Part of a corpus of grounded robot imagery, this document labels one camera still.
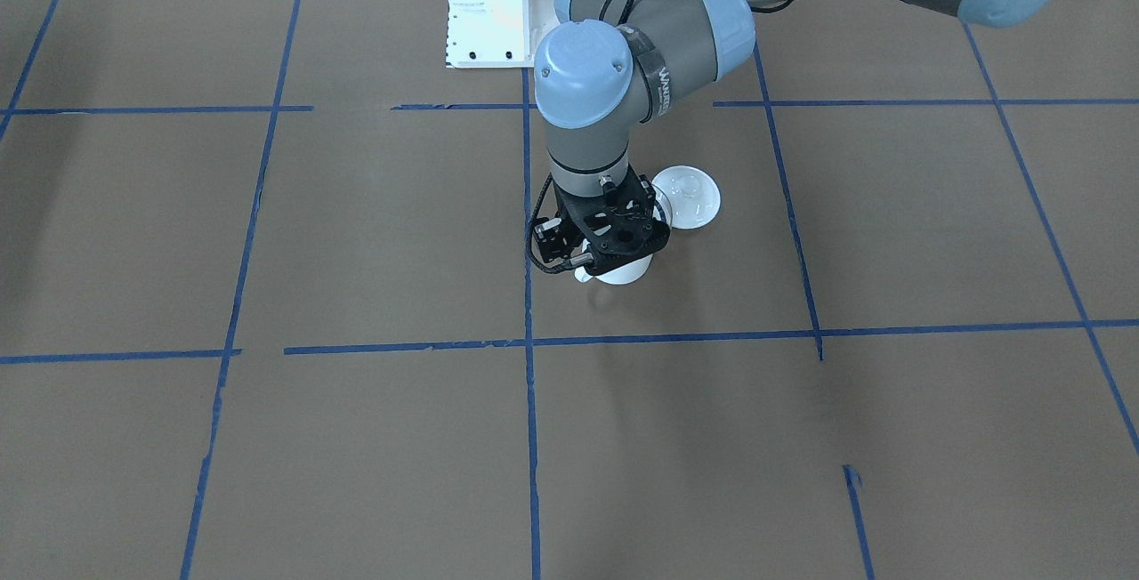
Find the blue tape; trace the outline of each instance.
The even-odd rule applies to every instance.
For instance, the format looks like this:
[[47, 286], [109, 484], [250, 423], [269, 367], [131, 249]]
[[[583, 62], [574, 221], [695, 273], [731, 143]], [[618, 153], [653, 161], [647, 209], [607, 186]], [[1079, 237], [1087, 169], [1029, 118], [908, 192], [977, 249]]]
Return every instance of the blue tape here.
[[400, 104], [391, 111], [522, 111], [535, 109], [536, 104]]
[[798, 222], [795, 219], [795, 203], [790, 196], [790, 183], [787, 181], [787, 168], [784, 165], [782, 147], [779, 146], [779, 131], [776, 129], [776, 113], [771, 108], [771, 96], [768, 93], [768, 77], [763, 73], [763, 57], [760, 55], [760, 42], [756, 40], [752, 49], [755, 58], [755, 70], [760, 77], [760, 91], [763, 93], [763, 111], [768, 116], [768, 129], [771, 131], [771, 147], [776, 154], [776, 166], [779, 170], [779, 183], [782, 186], [784, 202], [787, 203], [787, 221], [790, 222], [790, 237], [795, 240], [795, 254], [798, 255], [798, 269], [803, 273], [803, 293], [806, 296], [806, 311], [811, 316], [811, 328], [814, 329], [814, 349], [819, 360], [825, 358], [822, 334], [819, 333], [819, 312], [814, 308], [814, 293], [811, 289], [811, 273], [806, 269], [806, 255], [803, 253], [803, 240], [798, 235]]
[[740, 333], [693, 333], [672, 335], [601, 335], [585, 337], [542, 337], [534, 340], [534, 346], [574, 346], [588, 344], [655, 344], [662, 342], [724, 342], [731, 340], [788, 340], [816, 337], [813, 329], [763, 330]]
[[1001, 126], [1005, 126], [1005, 136], [1008, 138], [1008, 144], [1013, 147], [1013, 155], [1016, 157], [1016, 164], [1021, 169], [1021, 175], [1024, 178], [1025, 186], [1029, 187], [1029, 195], [1032, 196], [1032, 204], [1036, 207], [1036, 215], [1040, 218], [1040, 223], [1044, 227], [1044, 232], [1048, 235], [1048, 243], [1052, 247], [1052, 253], [1056, 255], [1056, 262], [1060, 266], [1060, 272], [1064, 273], [1064, 280], [1067, 283], [1068, 292], [1072, 294], [1072, 301], [1075, 303], [1076, 311], [1080, 313], [1080, 320], [1083, 322], [1084, 332], [1088, 334], [1088, 341], [1091, 342], [1091, 348], [1096, 353], [1096, 359], [1099, 361], [1099, 368], [1104, 373], [1104, 379], [1107, 381], [1107, 387], [1112, 392], [1112, 398], [1115, 400], [1115, 409], [1118, 409], [1120, 417], [1123, 419], [1123, 425], [1128, 430], [1128, 435], [1131, 438], [1131, 446], [1134, 448], [1136, 455], [1139, 455], [1139, 433], [1136, 432], [1134, 422], [1131, 419], [1131, 412], [1128, 410], [1126, 402], [1123, 401], [1123, 395], [1120, 393], [1120, 387], [1115, 383], [1115, 376], [1112, 374], [1112, 368], [1107, 365], [1107, 358], [1104, 356], [1103, 349], [1099, 346], [1099, 338], [1096, 337], [1096, 329], [1088, 317], [1088, 311], [1083, 305], [1083, 300], [1080, 297], [1080, 292], [1075, 287], [1075, 280], [1072, 278], [1072, 271], [1068, 270], [1067, 261], [1064, 259], [1064, 252], [1060, 251], [1060, 244], [1057, 239], [1056, 232], [1052, 230], [1052, 224], [1048, 220], [1048, 214], [1044, 212], [1043, 201], [1040, 199], [1040, 194], [1036, 191], [1036, 183], [1032, 181], [1032, 174], [1029, 172], [1029, 165], [1024, 161], [1024, 155], [1021, 153], [1021, 145], [1016, 141], [1016, 136], [1013, 133], [1013, 126], [1009, 124], [1008, 116], [1005, 114], [1005, 106], [997, 95], [997, 87], [993, 84], [992, 76], [989, 75], [989, 66], [985, 66], [985, 60], [981, 56], [981, 47], [977, 46], [976, 38], [973, 36], [973, 30], [969, 28], [968, 24], [961, 23], [961, 27], [965, 30], [965, 35], [969, 40], [969, 47], [973, 49], [973, 56], [977, 60], [977, 66], [981, 66], [981, 75], [985, 79], [985, 85], [989, 87], [989, 95], [992, 96], [992, 104], [997, 108], [997, 114], [1000, 116]]
[[287, 346], [286, 356], [330, 356], [337, 353], [395, 353], [402, 351], [454, 351], [460, 349], [507, 349], [523, 346], [523, 340], [472, 340], [462, 342], [399, 342], [392, 344], [343, 344]]
[[35, 64], [35, 56], [40, 52], [40, 46], [43, 44], [43, 36], [48, 33], [48, 26], [51, 25], [51, 18], [56, 15], [56, 7], [59, 6], [59, 0], [51, 0], [48, 5], [48, 13], [43, 16], [43, 22], [40, 24], [39, 32], [35, 33], [35, 41], [32, 42], [32, 50], [27, 54], [27, 60], [24, 62], [24, 70], [19, 72], [19, 80], [16, 82], [16, 89], [13, 90], [11, 100], [8, 101], [8, 112], [5, 114], [3, 119], [0, 120], [0, 141], [3, 140], [5, 133], [8, 132], [8, 124], [11, 123], [13, 111], [16, 111], [16, 106], [19, 105], [19, 96], [24, 92], [24, 85], [27, 84], [27, 76], [32, 72], [32, 65]]
[[990, 325], [943, 325], [943, 326], [913, 326], [913, 327], [878, 327], [878, 328], [833, 328], [822, 329], [826, 337], [866, 337], [880, 335], [937, 335], [953, 333], [997, 333], [1015, 330], [1056, 330], [1056, 329], [1080, 329], [1083, 322], [1056, 321], [1056, 322], [997, 322]]
[[[1096, 320], [1097, 327], [1139, 327], [1139, 319]], [[1060, 320], [1041, 322], [995, 322], [985, 325], [928, 325], [898, 327], [855, 327], [855, 328], [820, 328], [786, 329], [760, 332], [729, 333], [690, 333], [661, 335], [596, 335], [570, 337], [532, 337], [534, 346], [584, 346], [591, 344], [656, 344], [672, 342], [754, 342], [761, 340], [794, 340], [821, 335], [822, 337], [872, 337], [896, 335], [943, 335], [970, 333], [1011, 333], [1030, 330], [1082, 329], [1081, 320]], [[473, 340], [461, 342], [401, 342], [391, 344], [344, 344], [320, 346], [289, 346], [286, 356], [319, 356], [335, 353], [387, 353], [398, 351], [426, 350], [460, 350], [460, 349], [508, 349], [525, 346], [527, 341], [521, 340]]]
[[1011, 105], [1059, 105], [1059, 106], [1113, 106], [1139, 104], [1139, 98], [1087, 98], [1087, 99], [1013, 99], [1000, 100]]
[[123, 353], [46, 353], [40, 356], [0, 356], [0, 365], [49, 365], [62, 362], [126, 362], [134, 360], [182, 360], [191, 358], [220, 358], [224, 349], [198, 351], [130, 351]]
[[249, 210], [249, 223], [245, 231], [245, 248], [241, 252], [241, 264], [237, 273], [237, 285], [233, 289], [233, 309], [230, 314], [229, 328], [226, 332], [226, 350], [218, 369], [218, 385], [214, 390], [213, 412], [210, 422], [210, 447], [202, 468], [198, 472], [198, 487], [194, 497], [194, 510], [190, 514], [190, 526], [186, 533], [186, 550], [182, 554], [181, 580], [189, 580], [194, 564], [194, 548], [197, 544], [198, 526], [202, 522], [202, 506], [205, 503], [206, 487], [210, 481], [210, 464], [213, 461], [214, 446], [218, 439], [218, 425], [221, 420], [222, 395], [226, 379], [229, 377], [230, 359], [233, 356], [233, 342], [237, 336], [237, 321], [241, 313], [241, 296], [245, 292], [245, 280], [249, 271], [249, 256], [253, 253], [253, 238], [257, 230], [257, 214], [261, 210], [261, 194], [265, 186], [265, 172], [269, 168], [269, 155], [272, 153], [273, 134], [277, 130], [277, 116], [280, 114], [281, 97], [285, 93], [285, 77], [288, 74], [289, 54], [293, 51], [293, 35], [296, 32], [296, 21], [301, 13], [301, 0], [293, 0], [293, 13], [289, 16], [288, 31], [285, 33], [285, 48], [281, 49], [281, 63], [277, 72], [277, 91], [273, 93], [272, 111], [269, 113], [269, 129], [265, 132], [265, 145], [261, 150], [261, 166], [257, 170], [257, 183], [253, 191], [253, 206]]
[[[1056, 105], [1056, 106], [1115, 106], [1137, 105], [1139, 98], [1090, 98], [1090, 99], [1002, 99], [1005, 105]], [[991, 99], [866, 99], [866, 100], [772, 100], [771, 106], [991, 106]], [[716, 100], [715, 108], [752, 108], [765, 106], [762, 100]]]
[[[523, 239], [530, 244], [530, 231], [525, 230], [530, 220], [531, 180], [530, 180], [530, 72], [522, 70], [522, 181], [523, 181]], [[534, 316], [533, 283], [530, 273], [530, 256], [523, 252], [522, 262], [525, 267], [525, 348], [526, 348], [526, 433], [530, 449], [530, 572], [533, 580], [542, 578], [542, 530], [539, 514], [538, 497], [538, 407], [534, 393]]]
[[851, 465], [843, 465], [843, 476], [846, 477], [846, 493], [851, 499], [851, 513], [854, 514], [854, 529], [858, 530], [858, 546], [862, 552], [862, 566], [866, 569], [866, 580], [874, 580], [874, 561], [870, 559], [870, 545], [866, 538], [862, 506], [858, 500], [858, 490], [862, 488], [862, 477]]
[[1091, 326], [1096, 328], [1130, 328], [1139, 327], [1139, 319], [1136, 320], [1091, 320]]
[[[276, 107], [281, 113], [312, 112], [312, 105], [286, 105]], [[14, 115], [150, 115], [172, 113], [270, 113], [272, 106], [123, 106], [95, 108], [17, 108]]]

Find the blue tape line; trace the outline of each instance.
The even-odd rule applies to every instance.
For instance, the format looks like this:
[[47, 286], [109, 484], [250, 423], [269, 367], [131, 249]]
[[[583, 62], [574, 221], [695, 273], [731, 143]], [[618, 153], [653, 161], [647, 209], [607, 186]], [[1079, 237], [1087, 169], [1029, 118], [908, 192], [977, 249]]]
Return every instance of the blue tape line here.
[[130, 351], [123, 353], [46, 353], [41, 356], [0, 356], [0, 365], [47, 365], [62, 362], [126, 362], [134, 360], [180, 360], [220, 358], [224, 349], [196, 351]]
[[462, 342], [400, 342], [394, 344], [344, 344], [288, 346], [286, 356], [329, 356], [336, 353], [393, 353], [400, 351], [454, 351], [459, 349], [507, 349], [525, 345], [524, 340], [470, 340]]
[[1089, 98], [1089, 99], [1002, 99], [1001, 104], [1046, 106], [1113, 106], [1139, 104], [1139, 98]]
[[19, 73], [19, 81], [16, 82], [16, 89], [11, 93], [11, 100], [8, 101], [8, 112], [5, 114], [3, 120], [0, 120], [0, 140], [3, 140], [5, 133], [8, 132], [13, 111], [19, 105], [19, 96], [24, 92], [24, 85], [27, 84], [27, 76], [32, 72], [32, 65], [35, 64], [35, 56], [40, 52], [40, 46], [43, 44], [43, 36], [48, 33], [48, 26], [51, 24], [51, 18], [55, 17], [56, 7], [58, 6], [59, 0], [51, 0], [51, 3], [48, 5], [48, 13], [43, 16], [40, 31], [35, 34], [35, 41], [32, 42], [32, 50], [27, 54], [27, 60], [24, 62], [24, 70]]
[[538, 108], [536, 104], [401, 104], [392, 111], [523, 111]]
[[[1056, 106], [1111, 106], [1139, 104], [1136, 98], [1092, 98], [1092, 99], [1002, 99], [1001, 104], [1013, 105], [1056, 105]], [[772, 100], [771, 106], [806, 107], [806, 106], [990, 106], [991, 99], [867, 99], [867, 100]], [[715, 108], [757, 108], [765, 106], [762, 100], [716, 100]]]
[[866, 539], [866, 524], [862, 522], [862, 506], [858, 501], [858, 490], [862, 488], [862, 477], [851, 465], [843, 465], [843, 476], [846, 477], [846, 493], [851, 498], [851, 513], [854, 514], [854, 529], [858, 530], [858, 546], [862, 552], [862, 566], [866, 569], [866, 580], [874, 580], [874, 561], [870, 559], [870, 545]]
[[1091, 320], [1091, 326], [1096, 328], [1130, 328], [1139, 327], [1139, 319], [1136, 320]]
[[865, 337], [879, 335], [935, 335], [952, 333], [997, 333], [1014, 330], [1054, 330], [1054, 329], [1080, 329], [1084, 325], [1082, 321], [1057, 321], [1057, 322], [997, 322], [990, 325], [944, 325], [944, 326], [913, 326], [913, 327], [878, 327], [878, 328], [833, 328], [822, 329], [826, 337]]
[[[530, 219], [531, 180], [530, 180], [530, 72], [522, 70], [522, 175], [523, 207], [522, 221], [524, 244], [530, 244], [530, 231], [525, 230]], [[523, 251], [522, 262], [526, 279], [526, 432], [530, 444], [530, 572], [533, 580], [542, 578], [542, 530], [539, 520], [538, 497], [538, 410], [534, 393], [534, 316], [533, 284], [530, 276], [530, 256]]]
[[583, 344], [654, 344], [661, 342], [724, 342], [731, 340], [788, 340], [816, 337], [813, 329], [762, 330], [740, 333], [693, 333], [672, 335], [599, 335], [585, 337], [542, 337], [534, 346], [574, 346]]
[[[771, 100], [771, 106], [802, 107], [802, 106], [989, 106], [990, 100], [983, 99], [928, 99], [928, 100], [895, 100], [895, 99], [868, 99], [868, 100]], [[712, 103], [716, 108], [737, 107], [761, 107], [767, 106], [762, 100], [719, 100]]]
[[[277, 107], [282, 113], [314, 111], [312, 105]], [[13, 115], [151, 115], [171, 113], [270, 113], [272, 106], [123, 106], [96, 108], [17, 108]]]
[[976, 38], [973, 36], [973, 31], [969, 28], [968, 24], [961, 23], [961, 27], [965, 28], [965, 35], [969, 40], [969, 46], [973, 48], [973, 56], [977, 60], [977, 66], [981, 66], [981, 75], [985, 79], [985, 84], [989, 87], [989, 95], [992, 96], [992, 104], [997, 108], [997, 114], [1000, 116], [1000, 123], [1005, 126], [1005, 136], [1008, 138], [1009, 146], [1013, 147], [1013, 155], [1016, 157], [1016, 164], [1021, 168], [1021, 175], [1024, 178], [1024, 183], [1029, 187], [1029, 195], [1032, 196], [1032, 203], [1036, 207], [1036, 215], [1040, 217], [1040, 223], [1044, 227], [1044, 232], [1048, 235], [1048, 243], [1052, 246], [1052, 253], [1056, 255], [1056, 260], [1060, 266], [1060, 272], [1064, 273], [1064, 280], [1067, 283], [1068, 292], [1072, 294], [1072, 301], [1075, 303], [1076, 311], [1080, 313], [1080, 320], [1083, 322], [1083, 327], [1088, 334], [1088, 340], [1091, 342], [1091, 348], [1096, 352], [1096, 359], [1099, 360], [1099, 368], [1104, 373], [1104, 379], [1107, 381], [1107, 386], [1112, 392], [1112, 398], [1115, 400], [1115, 407], [1120, 411], [1120, 417], [1123, 418], [1123, 425], [1128, 430], [1128, 434], [1131, 438], [1131, 446], [1134, 447], [1136, 455], [1139, 455], [1139, 433], [1136, 432], [1134, 423], [1131, 420], [1131, 414], [1128, 411], [1126, 402], [1123, 401], [1123, 395], [1120, 393], [1120, 387], [1115, 383], [1115, 376], [1112, 375], [1112, 368], [1107, 365], [1107, 358], [1104, 356], [1103, 349], [1099, 346], [1099, 338], [1096, 337], [1096, 329], [1088, 318], [1088, 311], [1084, 309], [1083, 300], [1080, 297], [1080, 292], [1075, 287], [1075, 280], [1072, 278], [1072, 271], [1068, 270], [1067, 261], [1064, 259], [1064, 253], [1060, 251], [1059, 240], [1057, 239], [1056, 232], [1052, 230], [1052, 224], [1048, 220], [1048, 214], [1044, 212], [1043, 201], [1040, 199], [1040, 194], [1036, 191], [1036, 183], [1032, 181], [1032, 174], [1029, 172], [1029, 165], [1024, 161], [1024, 155], [1021, 153], [1021, 145], [1016, 141], [1016, 136], [1013, 133], [1013, 126], [1009, 124], [1008, 116], [1005, 114], [1005, 106], [1000, 97], [997, 95], [997, 87], [993, 84], [992, 76], [989, 75], [989, 66], [985, 66], [985, 60], [981, 56], [981, 47], [977, 46]]
[[803, 253], [803, 240], [798, 235], [798, 221], [795, 219], [795, 203], [790, 197], [790, 183], [787, 181], [787, 168], [784, 165], [782, 147], [779, 146], [779, 131], [776, 129], [776, 113], [772, 109], [771, 96], [768, 93], [768, 77], [763, 73], [763, 57], [760, 55], [760, 42], [756, 40], [752, 49], [755, 70], [760, 77], [760, 91], [763, 93], [763, 111], [768, 116], [768, 129], [771, 131], [771, 147], [776, 154], [776, 166], [779, 170], [779, 183], [782, 186], [784, 202], [787, 203], [787, 221], [790, 222], [790, 237], [795, 240], [795, 254], [798, 255], [798, 270], [803, 275], [803, 293], [806, 296], [806, 310], [811, 316], [811, 328], [814, 329], [814, 349], [819, 360], [825, 357], [822, 334], [819, 333], [819, 312], [814, 308], [814, 293], [811, 291], [811, 273], [806, 269], [806, 255]]
[[[1139, 319], [1095, 320], [1097, 327], [1139, 327]], [[1007, 333], [1029, 330], [1082, 329], [1081, 320], [1042, 322], [994, 322], [985, 325], [928, 325], [899, 327], [820, 328], [823, 337], [867, 337], [892, 335], [940, 335], [969, 333]], [[654, 344], [670, 342], [729, 342], [759, 340], [792, 340], [816, 337], [814, 329], [786, 329], [728, 333], [691, 333], [661, 335], [596, 335], [570, 337], [532, 337], [534, 346], [580, 346], [590, 344]], [[344, 344], [318, 346], [289, 346], [286, 356], [319, 356], [334, 353], [386, 353], [396, 351], [458, 350], [458, 349], [508, 349], [525, 346], [526, 340], [485, 340], [462, 342], [402, 342], [392, 344]]]
[[202, 459], [202, 468], [198, 472], [198, 488], [194, 497], [194, 512], [190, 515], [190, 528], [186, 534], [186, 550], [182, 554], [181, 580], [189, 580], [190, 567], [194, 563], [194, 547], [197, 544], [198, 526], [202, 522], [202, 506], [205, 503], [206, 485], [210, 480], [210, 464], [213, 459], [214, 446], [218, 439], [218, 425], [221, 419], [222, 397], [221, 392], [226, 386], [229, 376], [229, 363], [232, 357], [233, 342], [237, 336], [237, 321], [241, 313], [241, 296], [245, 292], [245, 279], [249, 271], [249, 256], [253, 253], [253, 238], [257, 230], [257, 214], [261, 211], [261, 194], [265, 186], [265, 172], [269, 168], [269, 155], [273, 148], [273, 134], [277, 130], [277, 116], [281, 106], [281, 96], [285, 93], [285, 76], [288, 73], [289, 54], [293, 51], [293, 35], [296, 32], [296, 19], [301, 13], [301, 0], [293, 0], [293, 13], [288, 21], [288, 31], [285, 33], [285, 48], [281, 51], [281, 63], [277, 73], [277, 91], [273, 93], [273, 109], [269, 113], [269, 129], [265, 132], [265, 145], [261, 150], [261, 166], [257, 170], [257, 183], [253, 191], [253, 206], [249, 210], [249, 223], [245, 231], [245, 248], [241, 252], [241, 267], [237, 273], [237, 285], [233, 289], [233, 309], [229, 319], [229, 328], [226, 332], [226, 353], [221, 358], [221, 366], [218, 369], [218, 386], [214, 390], [213, 414], [210, 422], [210, 447], [205, 458]]

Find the white cup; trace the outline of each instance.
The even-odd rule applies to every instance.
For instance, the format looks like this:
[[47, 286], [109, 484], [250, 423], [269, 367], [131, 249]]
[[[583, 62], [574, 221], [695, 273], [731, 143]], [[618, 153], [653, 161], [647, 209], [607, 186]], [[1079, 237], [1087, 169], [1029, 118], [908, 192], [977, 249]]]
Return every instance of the white cup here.
[[[672, 205], [669, 203], [669, 198], [666, 195], [664, 195], [664, 191], [659, 190], [659, 187], [654, 186], [653, 188], [656, 189], [656, 202], [658, 204], [657, 209], [653, 210], [653, 219], [663, 220], [664, 223], [671, 224]], [[587, 248], [589, 248], [589, 240], [583, 242], [581, 245], [582, 252], [584, 252]], [[630, 284], [631, 281], [634, 281], [639, 279], [641, 276], [644, 276], [645, 271], [648, 271], [648, 266], [652, 262], [653, 262], [653, 255], [646, 255], [640, 260], [625, 264], [624, 267], [601, 273], [600, 276], [597, 276], [597, 279], [601, 280], [605, 284], [612, 284], [612, 285]], [[576, 270], [574, 270], [573, 275], [575, 278], [577, 278], [577, 281], [582, 284], [593, 279], [593, 276], [587, 273], [585, 269], [582, 267], [579, 267]]]

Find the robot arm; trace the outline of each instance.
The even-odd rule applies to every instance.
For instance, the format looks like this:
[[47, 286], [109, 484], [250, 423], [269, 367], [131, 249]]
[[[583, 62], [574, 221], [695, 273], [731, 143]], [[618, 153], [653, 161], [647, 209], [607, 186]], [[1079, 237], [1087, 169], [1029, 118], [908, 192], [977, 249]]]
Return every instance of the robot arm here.
[[[664, 115], [746, 62], [755, 43], [752, 13], [792, 1], [555, 0], [563, 24], [534, 59], [558, 206], [552, 219], [538, 219], [539, 199], [530, 223], [542, 262], [531, 258], [539, 268], [582, 267], [596, 276], [664, 247], [670, 230], [653, 218], [655, 191], [629, 163], [632, 126]], [[1049, 0], [901, 1], [965, 22], [1009, 26]], [[588, 251], [576, 251], [584, 240]]]

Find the white saucer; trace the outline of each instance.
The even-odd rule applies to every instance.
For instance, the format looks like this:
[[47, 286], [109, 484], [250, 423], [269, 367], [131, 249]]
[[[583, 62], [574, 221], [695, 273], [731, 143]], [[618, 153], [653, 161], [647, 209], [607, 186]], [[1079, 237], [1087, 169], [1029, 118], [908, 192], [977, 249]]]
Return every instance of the white saucer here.
[[653, 178], [653, 185], [672, 205], [672, 227], [698, 229], [720, 212], [720, 187], [699, 169], [670, 166]]

